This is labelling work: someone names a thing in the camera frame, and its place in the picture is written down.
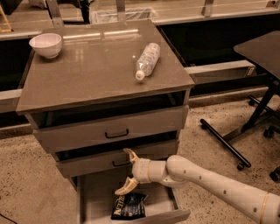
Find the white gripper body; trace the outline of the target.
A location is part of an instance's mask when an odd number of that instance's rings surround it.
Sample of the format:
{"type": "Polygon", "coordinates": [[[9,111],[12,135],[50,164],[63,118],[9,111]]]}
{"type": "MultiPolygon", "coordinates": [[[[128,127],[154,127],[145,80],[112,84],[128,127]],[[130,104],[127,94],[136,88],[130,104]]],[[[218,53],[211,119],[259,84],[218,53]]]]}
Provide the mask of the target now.
{"type": "Polygon", "coordinates": [[[140,158],[133,164],[132,175],[140,184],[162,183],[168,176],[166,162],[140,158]]]}

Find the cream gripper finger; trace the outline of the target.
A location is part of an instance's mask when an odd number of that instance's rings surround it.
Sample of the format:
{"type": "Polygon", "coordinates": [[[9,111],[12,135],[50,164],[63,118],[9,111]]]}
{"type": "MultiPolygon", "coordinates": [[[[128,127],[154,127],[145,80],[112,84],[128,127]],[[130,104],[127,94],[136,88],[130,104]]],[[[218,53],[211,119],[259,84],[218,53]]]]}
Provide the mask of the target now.
{"type": "Polygon", "coordinates": [[[132,164],[134,164],[139,159],[138,155],[132,149],[125,148],[123,151],[129,155],[129,161],[132,164]]]}
{"type": "Polygon", "coordinates": [[[116,195],[125,195],[127,193],[130,193],[137,187],[138,184],[139,184],[139,182],[135,178],[127,177],[124,185],[121,188],[117,189],[115,191],[115,194],[116,195]]]}

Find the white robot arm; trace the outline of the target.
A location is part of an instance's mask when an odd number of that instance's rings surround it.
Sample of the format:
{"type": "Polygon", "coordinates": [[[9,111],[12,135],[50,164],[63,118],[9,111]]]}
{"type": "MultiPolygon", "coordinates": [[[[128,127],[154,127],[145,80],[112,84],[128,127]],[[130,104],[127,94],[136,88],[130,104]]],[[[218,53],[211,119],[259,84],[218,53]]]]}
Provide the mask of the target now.
{"type": "Polygon", "coordinates": [[[140,158],[133,150],[123,150],[132,163],[132,178],[127,177],[116,195],[132,192],[139,184],[159,183],[177,187],[192,182],[239,210],[257,224],[280,224],[280,196],[204,169],[179,155],[165,161],[140,158]]]}

